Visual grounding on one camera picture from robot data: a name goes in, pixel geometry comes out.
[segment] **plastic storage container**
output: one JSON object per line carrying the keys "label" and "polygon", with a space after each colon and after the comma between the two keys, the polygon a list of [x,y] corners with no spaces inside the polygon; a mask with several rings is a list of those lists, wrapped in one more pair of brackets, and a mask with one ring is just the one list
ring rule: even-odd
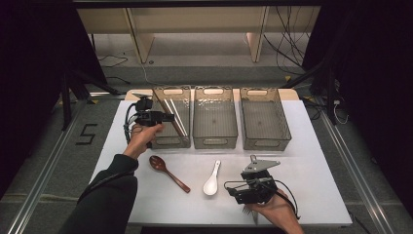
{"label": "plastic storage container", "polygon": [[242,88],[241,115],[245,150],[284,151],[291,133],[275,88]]}
{"label": "plastic storage container", "polygon": [[238,129],[231,87],[195,87],[193,128],[196,149],[236,147]]}
{"label": "plastic storage container", "polygon": [[152,148],[191,147],[191,87],[155,87],[153,92],[154,104],[152,109],[174,114],[175,121],[164,122],[165,128],[157,134],[154,142],[152,142]]}

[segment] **white tabletop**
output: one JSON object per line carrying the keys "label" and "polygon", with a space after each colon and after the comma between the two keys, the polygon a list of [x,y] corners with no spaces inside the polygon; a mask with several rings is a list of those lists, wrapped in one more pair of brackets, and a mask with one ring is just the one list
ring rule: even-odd
{"label": "white tabletop", "polygon": [[[234,92],[235,102],[239,101]],[[94,169],[93,177],[107,169],[113,156],[122,153],[127,146],[123,123],[127,108],[133,101],[121,101],[113,120],[103,150]],[[235,149],[148,149],[140,155],[138,191],[131,212],[130,222],[140,225],[165,226],[254,226],[251,215],[243,213],[239,205],[224,188],[224,182],[242,180],[241,172],[250,163],[249,156],[257,159],[277,160],[281,164],[268,171],[274,179],[284,182],[294,194],[298,204],[299,222],[302,225],[352,224],[343,199],[337,189],[331,171],[321,151],[307,111],[301,100],[283,100],[282,106],[292,140],[284,152],[245,151],[242,137]],[[239,133],[240,110],[236,104]],[[162,157],[171,173],[191,188],[185,193],[166,174],[157,172],[149,165],[149,157]],[[212,196],[203,192],[204,183],[210,177],[216,160],[221,161],[218,171],[218,191]],[[259,226],[271,223],[258,217]]]}

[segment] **white ceramic spoon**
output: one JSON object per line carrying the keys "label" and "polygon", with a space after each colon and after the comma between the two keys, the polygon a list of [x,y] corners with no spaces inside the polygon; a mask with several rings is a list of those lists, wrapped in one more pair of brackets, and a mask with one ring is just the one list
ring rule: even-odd
{"label": "white ceramic spoon", "polygon": [[212,175],[210,175],[210,178],[206,181],[206,184],[204,184],[204,192],[206,195],[213,195],[216,193],[216,190],[218,190],[216,175],[218,174],[219,165],[221,165],[221,161],[216,160]]}

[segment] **printed number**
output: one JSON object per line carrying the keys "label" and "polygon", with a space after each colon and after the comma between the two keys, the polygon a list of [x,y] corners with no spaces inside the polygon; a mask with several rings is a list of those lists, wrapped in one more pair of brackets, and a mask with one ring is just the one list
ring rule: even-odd
{"label": "printed number", "polygon": [[76,142],[76,145],[87,145],[87,144],[92,144],[94,141],[94,136],[95,134],[85,134],[86,128],[87,127],[96,127],[97,124],[86,124],[83,127],[83,131],[80,133],[80,137],[90,137],[89,142]]}

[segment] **human hand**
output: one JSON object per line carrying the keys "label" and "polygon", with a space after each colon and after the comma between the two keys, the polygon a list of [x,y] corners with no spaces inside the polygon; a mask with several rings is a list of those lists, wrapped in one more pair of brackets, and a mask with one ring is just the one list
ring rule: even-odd
{"label": "human hand", "polygon": [[[278,190],[285,198],[288,196]],[[264,215],[274,225],[288,234],[304,233],[291,206],[279,195],[275,194],[266,204],[245,204],[247,208]]]}
{"label": "human hand", "polygon": [[124,155],[137,159],[141,153],[146,151],[146,143],[155,139],[156,133],[160,133],[164,127],[163,124],[153,127],[134,124],[131,127],[131,141],[125,149]]}

